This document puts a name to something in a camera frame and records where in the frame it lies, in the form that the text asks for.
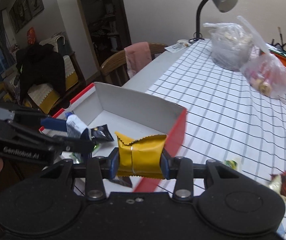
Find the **red white cardboard box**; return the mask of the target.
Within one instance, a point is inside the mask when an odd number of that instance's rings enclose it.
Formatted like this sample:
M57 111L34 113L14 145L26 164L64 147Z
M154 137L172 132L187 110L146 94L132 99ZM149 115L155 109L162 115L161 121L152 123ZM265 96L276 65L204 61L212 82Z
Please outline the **red white cardboard box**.
M107 125L110 133L120 132L133 139L165 134L165 150L173 157L184 141L186 108L135 90L95 82L54 118L65 119L68 112L78 116L89 128Z

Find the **pink clear plastic snack bag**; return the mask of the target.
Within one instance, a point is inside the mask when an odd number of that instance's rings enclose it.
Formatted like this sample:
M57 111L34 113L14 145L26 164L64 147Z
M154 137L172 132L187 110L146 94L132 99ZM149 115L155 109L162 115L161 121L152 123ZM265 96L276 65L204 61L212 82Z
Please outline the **pink clear plastic snack bag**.
M248 83L264 96L274 99L284 97L286 94L286 67L276 55L268 49L257 30L242 16L237 19L245 25L253 36L254 45L263 53L258 57L249 60L240 71Z

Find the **green foil snack packet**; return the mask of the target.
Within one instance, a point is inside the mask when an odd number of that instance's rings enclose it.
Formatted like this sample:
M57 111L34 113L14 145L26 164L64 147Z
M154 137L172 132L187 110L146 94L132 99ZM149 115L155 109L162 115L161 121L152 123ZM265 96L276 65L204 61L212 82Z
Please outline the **green foil snack packet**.
M100 144L95 145L94 150L91 153L91 155L94 156L99 151L100 148L101 148ZM68 157L74 161L74 164L82 164L86 162L89 155L80 154L80 153L72 153Z

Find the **white blue snack packet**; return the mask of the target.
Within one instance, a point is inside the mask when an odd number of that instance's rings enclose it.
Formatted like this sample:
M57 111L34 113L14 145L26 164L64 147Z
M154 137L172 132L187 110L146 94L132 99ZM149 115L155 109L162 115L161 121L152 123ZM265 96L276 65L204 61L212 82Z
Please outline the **white blue snack packet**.
M66 131L70 138L77 138L83 140L90 139L90 131L87 125L74 113L65 113L66 117Z

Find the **green white small packet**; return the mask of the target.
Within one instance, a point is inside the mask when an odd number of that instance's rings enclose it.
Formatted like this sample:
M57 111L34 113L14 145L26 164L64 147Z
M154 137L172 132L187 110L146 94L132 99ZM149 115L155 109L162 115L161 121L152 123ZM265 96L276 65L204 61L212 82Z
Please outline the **green white small packet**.
M226 159L223 161L223 164L227 167L230 167L231 169L241 172L242 171L242 165L241 165L241 158L235 157L234 159Z

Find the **dark bookshelf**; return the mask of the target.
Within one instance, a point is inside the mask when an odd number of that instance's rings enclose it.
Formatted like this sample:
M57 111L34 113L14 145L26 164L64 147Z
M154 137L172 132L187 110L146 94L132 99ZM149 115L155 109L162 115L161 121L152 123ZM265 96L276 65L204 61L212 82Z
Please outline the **dark bookshelf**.
M81 0L99 65L132 44L123 0Z

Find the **pink cloth on chair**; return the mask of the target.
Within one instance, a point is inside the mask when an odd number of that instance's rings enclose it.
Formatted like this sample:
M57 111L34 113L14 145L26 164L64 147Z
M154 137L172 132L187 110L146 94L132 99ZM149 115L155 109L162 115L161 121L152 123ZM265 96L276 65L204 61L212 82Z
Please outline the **pink cloth on chair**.
M130 79L152 61L148 42L132 44L127 46L124 51L127 64L127 74Z

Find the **grid pattern tablecloth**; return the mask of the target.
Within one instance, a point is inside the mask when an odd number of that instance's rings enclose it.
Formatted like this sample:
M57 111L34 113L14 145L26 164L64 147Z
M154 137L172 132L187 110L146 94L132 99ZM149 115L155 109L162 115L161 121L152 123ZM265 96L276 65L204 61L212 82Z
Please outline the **grid pattern tablecloth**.
M264 185L286 171L286 95L263 96L241 73L214 64L210 41L161 54L123 88L186 108L179 155L197 163L240 157L241 172Z

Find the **yellow snack packet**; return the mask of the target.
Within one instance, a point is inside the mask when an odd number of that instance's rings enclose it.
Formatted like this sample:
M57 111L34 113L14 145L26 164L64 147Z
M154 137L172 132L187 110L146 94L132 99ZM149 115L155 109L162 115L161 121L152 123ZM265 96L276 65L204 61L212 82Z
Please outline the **yellow snack packet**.
M119 148L118 176L163 179L160 158L167 136L150 135L135 140L115 132Z

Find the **grey clear plastic bag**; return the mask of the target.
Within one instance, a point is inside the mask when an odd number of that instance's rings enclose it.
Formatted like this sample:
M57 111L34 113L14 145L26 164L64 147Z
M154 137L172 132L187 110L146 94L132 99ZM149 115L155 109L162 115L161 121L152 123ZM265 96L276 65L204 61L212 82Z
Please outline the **grey clear plastic bag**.
M212 60L218 66L238 72L250 59L253 35L236 23L204 23L210 28Z

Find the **framed wall picture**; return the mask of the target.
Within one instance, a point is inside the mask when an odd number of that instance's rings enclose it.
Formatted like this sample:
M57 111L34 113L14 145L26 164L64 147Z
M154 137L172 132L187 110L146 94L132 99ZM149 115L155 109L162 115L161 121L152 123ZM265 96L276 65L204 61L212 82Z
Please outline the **framed wall picture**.
M16 0L9 11L15 33L18 33L29 21L44 10L42 0Z

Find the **black clothes pile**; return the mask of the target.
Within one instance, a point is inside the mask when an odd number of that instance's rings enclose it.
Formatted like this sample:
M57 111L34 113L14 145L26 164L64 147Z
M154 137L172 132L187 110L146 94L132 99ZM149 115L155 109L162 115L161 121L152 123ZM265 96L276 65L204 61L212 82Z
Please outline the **black clothes pile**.
M66 93L65 63L62 55L51 44L32 44L16 52L16 68L19 73L20 103L27 98L34 85L50 84L60 95Z

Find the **black dark snack packet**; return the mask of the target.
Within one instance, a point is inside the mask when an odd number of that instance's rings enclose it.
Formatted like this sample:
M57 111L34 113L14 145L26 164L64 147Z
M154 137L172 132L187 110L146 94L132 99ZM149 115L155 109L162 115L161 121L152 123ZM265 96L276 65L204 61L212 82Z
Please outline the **black dark snack packet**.
M114 141L107 124L90 129L91 140L96 144Z

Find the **cream white snack packet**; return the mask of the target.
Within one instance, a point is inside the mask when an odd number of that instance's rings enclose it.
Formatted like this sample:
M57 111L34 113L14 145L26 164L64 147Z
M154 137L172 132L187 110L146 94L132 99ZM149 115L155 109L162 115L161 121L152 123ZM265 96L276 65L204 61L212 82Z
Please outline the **cream white snack packet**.
M271 181L268 184L268 187L279 194L284 202L286 202L286 192L283 187L282 176L280 174L272 174Z

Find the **wooden chair left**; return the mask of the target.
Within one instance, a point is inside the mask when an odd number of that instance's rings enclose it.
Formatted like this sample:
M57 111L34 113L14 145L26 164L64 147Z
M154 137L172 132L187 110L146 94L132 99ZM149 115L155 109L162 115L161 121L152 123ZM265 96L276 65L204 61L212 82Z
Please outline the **wooden chair left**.
M164 43L149 43L150 55L152 60L155 59L157 54L165 52ZM130 77L127 73L127 63L126 63L126 54L124 50L118 51L102 64L100 67L101 75L105 83L123 86L127 81L130 80Z

